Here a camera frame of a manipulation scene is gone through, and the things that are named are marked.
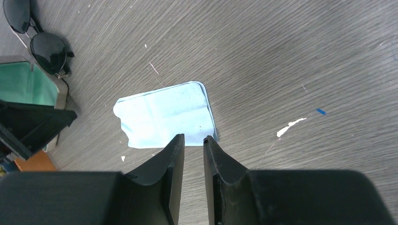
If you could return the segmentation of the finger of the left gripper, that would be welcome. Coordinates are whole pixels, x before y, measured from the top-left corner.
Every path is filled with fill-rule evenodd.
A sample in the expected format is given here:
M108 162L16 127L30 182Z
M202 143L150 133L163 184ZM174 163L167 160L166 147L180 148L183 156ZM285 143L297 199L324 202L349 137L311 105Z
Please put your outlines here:
M0 102L0 160L29 159L77 118L72 110Z

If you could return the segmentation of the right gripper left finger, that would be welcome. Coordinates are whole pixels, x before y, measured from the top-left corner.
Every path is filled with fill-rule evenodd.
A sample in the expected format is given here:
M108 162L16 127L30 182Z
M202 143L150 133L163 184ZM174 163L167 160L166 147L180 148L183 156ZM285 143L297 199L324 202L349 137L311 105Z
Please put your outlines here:
M16 172L0 180L3 225L176 225L184 135L130 171Z

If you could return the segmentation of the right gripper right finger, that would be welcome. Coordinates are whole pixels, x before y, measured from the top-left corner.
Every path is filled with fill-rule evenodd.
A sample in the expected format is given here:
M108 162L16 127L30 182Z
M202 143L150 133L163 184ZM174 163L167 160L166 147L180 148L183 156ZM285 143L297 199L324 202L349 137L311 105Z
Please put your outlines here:
M373 183L353 170L250 170L208 136L211 225L392 225Z

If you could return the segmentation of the beige glasses case green lining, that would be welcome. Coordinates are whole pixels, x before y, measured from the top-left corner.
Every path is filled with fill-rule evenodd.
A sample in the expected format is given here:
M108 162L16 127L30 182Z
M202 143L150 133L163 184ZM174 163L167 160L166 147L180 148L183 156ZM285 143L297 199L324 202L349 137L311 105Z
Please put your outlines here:
M66 110L67 93L66 83L48 75L24 57L0 58L0 101L47 105ZM56 143L57 137L50 143Z

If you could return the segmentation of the light blue lens cloth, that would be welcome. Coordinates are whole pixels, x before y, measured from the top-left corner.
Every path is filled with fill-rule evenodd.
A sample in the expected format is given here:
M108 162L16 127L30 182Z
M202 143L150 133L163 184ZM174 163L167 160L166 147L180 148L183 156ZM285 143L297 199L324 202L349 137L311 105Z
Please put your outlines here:
M209 135L219 140L206 88L199 81L120 98L113 112L131 148L163 148L177 134L184 134L187 146L201 146Z

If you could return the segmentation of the black sunglasses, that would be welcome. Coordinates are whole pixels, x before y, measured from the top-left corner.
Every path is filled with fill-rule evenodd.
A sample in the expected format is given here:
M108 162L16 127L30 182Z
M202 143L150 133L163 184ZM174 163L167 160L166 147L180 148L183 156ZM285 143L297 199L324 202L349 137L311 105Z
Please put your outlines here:
M68 76L71 70L67 61L75 55L59 36L42 29L34 16L31 1L3 0L2 5L11 31L38 65L59 79Z

